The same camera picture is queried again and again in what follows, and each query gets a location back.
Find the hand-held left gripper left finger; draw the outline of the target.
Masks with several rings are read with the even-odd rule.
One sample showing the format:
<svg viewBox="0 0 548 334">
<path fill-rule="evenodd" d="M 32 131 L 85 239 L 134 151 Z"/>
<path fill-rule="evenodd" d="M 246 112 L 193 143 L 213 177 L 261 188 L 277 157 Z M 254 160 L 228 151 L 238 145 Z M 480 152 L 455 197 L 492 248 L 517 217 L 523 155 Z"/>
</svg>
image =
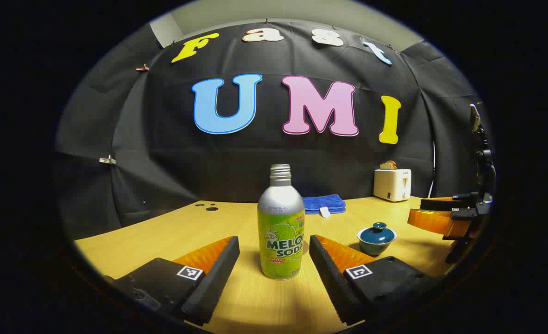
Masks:
<svg viewBox="0 0 548 334">
<path fill-rule="evenodd" d="M 212 318 L 239 254 L 239 239 L 230 236 L 176 260 L 155 258 L 118 279 L 104 278 L 148 309 L 203 326 Z"/>
</svg>

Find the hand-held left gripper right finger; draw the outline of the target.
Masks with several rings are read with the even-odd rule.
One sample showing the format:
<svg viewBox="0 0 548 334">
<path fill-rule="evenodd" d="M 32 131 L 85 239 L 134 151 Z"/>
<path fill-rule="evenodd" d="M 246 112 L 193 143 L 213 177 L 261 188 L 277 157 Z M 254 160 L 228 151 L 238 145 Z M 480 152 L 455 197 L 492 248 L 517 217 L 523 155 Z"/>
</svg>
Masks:
<svg viewBox="0 0 548 334">
<path fill-rule="evenodd" d="M 395 319 L 436 284 L 396 257 L 376 259 L 321 235 L 310 236 L 309 253 L 346 325 Z"/>
</svg>

